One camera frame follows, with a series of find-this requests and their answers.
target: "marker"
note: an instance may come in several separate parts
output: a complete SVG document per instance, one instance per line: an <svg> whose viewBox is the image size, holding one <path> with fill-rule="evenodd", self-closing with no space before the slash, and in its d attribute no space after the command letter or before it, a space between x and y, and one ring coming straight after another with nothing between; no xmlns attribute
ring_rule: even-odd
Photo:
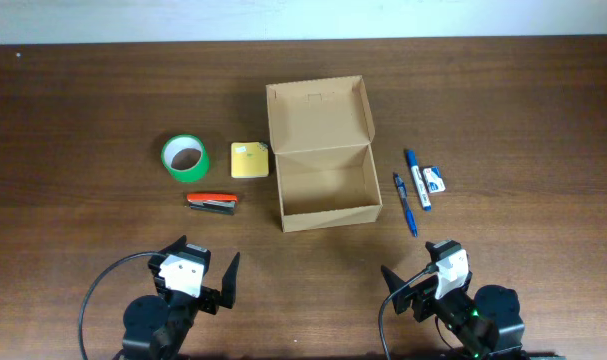
<svg viewBox="0 0 607 360"><path fill-rule="evenodd" d="M419 163L416 161L414 151L407 150L405 152L405 158L407 159L407 164L410 167L412 179L414 179L414 185L416 185L416 191L419 193L421 206L423 207L423 210L430 211L432 210L432 204L430 204L430 198L427 197L427 190L425 189L425 183L423 183L423 177L419 171Z"/></svg>
<svg viewBox="0 0 607 360"><path fill-rule="evenodd" d="M407 221L407 226L410 227L412 235L414 235L414 237L418 237L419 231L416 229L414 215L412 215L410 205L407 203L407 189L405 188L405 183L397 173L394 173L394 182L396 183L396 190L398 190L399 197L401 198L401 204L403 204L403 211L405 212L405 221Z"/></svg>

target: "tape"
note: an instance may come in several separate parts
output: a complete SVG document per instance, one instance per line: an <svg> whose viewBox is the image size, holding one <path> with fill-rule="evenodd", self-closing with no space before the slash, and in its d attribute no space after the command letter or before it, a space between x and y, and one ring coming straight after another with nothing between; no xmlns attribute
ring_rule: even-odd
<svg viewBox="0 0 607 360"><path fill-rule="evenodd" d="M172 162L178 153L185 149L195 149L201 152L201 157L189 169L179 170L172 167ZM210 169L210 159L201 140L192 135L178 135L170 139L161 151L163 165L176 180L180 182L195 182L200 180Z"/></svg>

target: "white background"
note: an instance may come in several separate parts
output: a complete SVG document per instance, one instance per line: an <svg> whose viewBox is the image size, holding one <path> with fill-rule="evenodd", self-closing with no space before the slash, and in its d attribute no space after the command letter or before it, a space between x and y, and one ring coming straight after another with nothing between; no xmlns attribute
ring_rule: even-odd
<svg viewBox="0 0 607 360"><path fill-rule="evenodd" d="M0 0L0 44L607 33L607 0Z"/></svg>

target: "open box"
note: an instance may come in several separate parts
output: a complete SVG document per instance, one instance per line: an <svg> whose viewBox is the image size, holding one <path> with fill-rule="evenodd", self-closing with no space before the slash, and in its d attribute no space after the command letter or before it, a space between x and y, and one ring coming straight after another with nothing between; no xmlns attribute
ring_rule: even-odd
<svg viewBox="0 0 607 360"><path fill-rule="evenodd" d="M267 86L283 231L373 222L381 211L361 76Z"/></svg>

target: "blue and white eraser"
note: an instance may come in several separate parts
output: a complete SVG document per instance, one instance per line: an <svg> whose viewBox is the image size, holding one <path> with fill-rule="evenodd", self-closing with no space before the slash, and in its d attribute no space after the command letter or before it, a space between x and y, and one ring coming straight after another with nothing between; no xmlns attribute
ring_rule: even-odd
<svg viewBox="0 0 607 360"><path fill-rule="evenodd" d="M445 183L443 182L438 166L423 169L423 177L427 183L427 191L429 191L430 194L445 190Z"/></svg>

